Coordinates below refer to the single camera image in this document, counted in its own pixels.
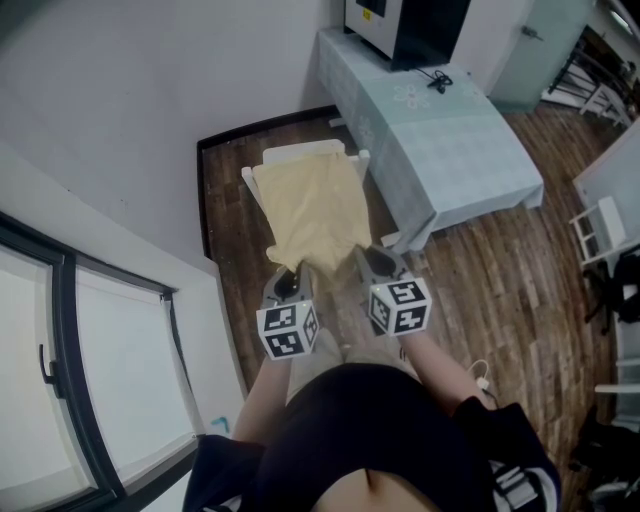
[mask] floor plank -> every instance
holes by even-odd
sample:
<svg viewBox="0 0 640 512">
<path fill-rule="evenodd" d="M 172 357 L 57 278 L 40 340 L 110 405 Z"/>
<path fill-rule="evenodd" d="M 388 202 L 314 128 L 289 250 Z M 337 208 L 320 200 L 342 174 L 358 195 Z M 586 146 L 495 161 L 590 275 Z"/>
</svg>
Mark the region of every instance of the floor plank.
<svg viewBox="0 0 640 512">
<path fill-rule="evenodd" d="M 434 298 L 429 330 L 461 364 L 489 362 L 493 392 L 501 404 L 522 404 L 561 471 L 564 509 L 577 510 L 585 475 L 566 469 L 569 451 L 596 400 L 595 384 L 614 378 L 614 343 L 599 335 L 598 322 L 583 323 L 589 293 L 567 223 L 582 209 L 572 180 L 620 131 L 607 121 L 544 104 L 533 114 L 506 119 L 543 176 L 542 207 L 517 207 L 435 233 L 407 260 Z M 261 163 L 268 147 L 313 140 L 338 138 L 355 154 L 346 128 L 330 129 L 327 121 L 257 133 L 204 155 L 209 243 L 249 387 L 263 358 L 255 311 L 276 265 L 265 254 L 273 244 L 271 230 L 240 169 Z M 378 240 L 395 225 L 370 177 L 364 188 Z M 350 288 L 354 279 L 320 298 L 322 320 L 339 342 L 366 344 L 373 333 L 360 309 L 361 293 Z M 601 405 L 605 416 L 611 413 L 611 403 Z"/>
</svg>

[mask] marker cube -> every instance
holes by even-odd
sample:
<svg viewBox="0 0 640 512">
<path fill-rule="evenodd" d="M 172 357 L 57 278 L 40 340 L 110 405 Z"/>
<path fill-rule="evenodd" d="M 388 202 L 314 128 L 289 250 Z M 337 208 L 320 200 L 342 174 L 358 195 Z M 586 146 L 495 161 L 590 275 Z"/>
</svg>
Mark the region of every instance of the marker cube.
<svg viewBox="0 0 640 512">
<path fill-rule="evenodd" d="M 421 277 L 369 288 L 369 318 L 389 336 L 425 330 L 431 305 L 431 294 Z"/>
<path fill-rule="evenodd" d="M 313 350 L 320 326 L 313 302 L 259 309 L 258 333 L 269 358 L 287 359 Z"/>
</svg>

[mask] window handle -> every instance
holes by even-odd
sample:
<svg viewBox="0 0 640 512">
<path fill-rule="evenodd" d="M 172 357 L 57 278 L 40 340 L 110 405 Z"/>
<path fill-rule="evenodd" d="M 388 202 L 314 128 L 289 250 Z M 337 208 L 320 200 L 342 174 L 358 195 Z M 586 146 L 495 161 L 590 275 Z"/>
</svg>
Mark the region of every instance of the window handle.
<svg viewBox="0 0 640 512">
<path fill-rule="evenodd" d="M 51 361 L 49 363 L 49 373 L 51 375 L 47 375 L 47 371 L 44 367 L 44 345 L 42 343 L 38 346 L 38 355 L 40 357 L 40 373 L 42 373 L 42 380 L 44 380 L 45 384 L 53 386 L 53 390 L 57 398 L 63 398 L 60 393 L 60 387 L 58 386 L 58 379 L 56 378 L 58 363 L 56 361 Z"/>
</svg>

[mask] yellow towel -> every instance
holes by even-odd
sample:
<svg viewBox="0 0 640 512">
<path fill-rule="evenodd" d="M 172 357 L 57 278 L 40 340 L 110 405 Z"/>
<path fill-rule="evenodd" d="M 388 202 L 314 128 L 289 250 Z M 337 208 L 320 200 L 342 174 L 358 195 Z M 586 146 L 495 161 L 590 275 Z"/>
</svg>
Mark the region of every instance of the yellow towel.
<svg viewBox="0 0 640 512">
<path fill-rule="evenodd" d="M 356 245 L 371 245 L 362 184 L 344 153 L 260 165 L 254 178 L 276 239 L 271 261 L 295 271 L 304 260 L 334 280 Z"/>
</svg>

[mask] dark t-shirt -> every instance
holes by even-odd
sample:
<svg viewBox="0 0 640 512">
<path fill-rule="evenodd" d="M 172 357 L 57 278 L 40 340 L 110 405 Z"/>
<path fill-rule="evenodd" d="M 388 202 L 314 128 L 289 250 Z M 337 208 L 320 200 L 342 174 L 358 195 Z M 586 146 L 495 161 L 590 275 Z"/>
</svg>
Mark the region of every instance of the dark t-shirt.
<svg viewBox="0 0 640 512">
<path fill-rule="evenodd" d="M 487 411 L 472 398 L 450 418 L 400 370 L 345 364 L 291 400 L 269 446 L 202 438 L 184 511 L 239 495 L 242 511 L 311 510 L 336 481 L 359 469 L 402 477 L 444 512 L 528 512 L 559 504 L 558 474 L 519 405 Z M 526 499 L 518 487 L 524 481 Z"/>
</svg>

